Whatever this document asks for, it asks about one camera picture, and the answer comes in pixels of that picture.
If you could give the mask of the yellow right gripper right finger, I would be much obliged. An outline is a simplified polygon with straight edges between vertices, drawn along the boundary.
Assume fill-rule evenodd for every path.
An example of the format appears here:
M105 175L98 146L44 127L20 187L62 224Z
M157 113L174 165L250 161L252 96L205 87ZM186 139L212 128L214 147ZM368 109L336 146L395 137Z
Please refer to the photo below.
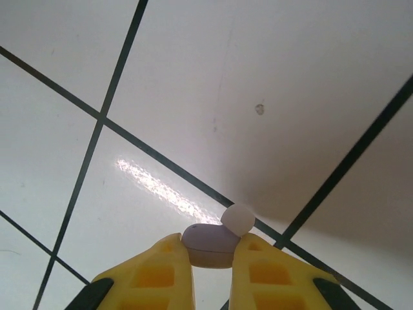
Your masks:
M228 310L360 310L330 273L244 235L232 262Z

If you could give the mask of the purple wireless earbud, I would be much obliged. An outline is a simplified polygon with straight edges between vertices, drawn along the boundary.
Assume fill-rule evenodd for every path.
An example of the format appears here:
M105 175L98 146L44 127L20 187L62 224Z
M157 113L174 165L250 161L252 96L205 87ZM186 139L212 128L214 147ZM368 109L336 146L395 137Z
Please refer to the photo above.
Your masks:
M231 268L238 243L255 222L256 217L248 207L233 204L218 224L195 223L187 227L181 241L191 265L205 269Z

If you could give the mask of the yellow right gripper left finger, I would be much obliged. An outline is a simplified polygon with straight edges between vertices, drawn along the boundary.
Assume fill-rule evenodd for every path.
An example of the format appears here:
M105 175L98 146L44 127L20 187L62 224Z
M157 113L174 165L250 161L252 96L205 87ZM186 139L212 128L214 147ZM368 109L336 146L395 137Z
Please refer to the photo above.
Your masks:
M97 275L69 310L196 310L194 281L181 234Z

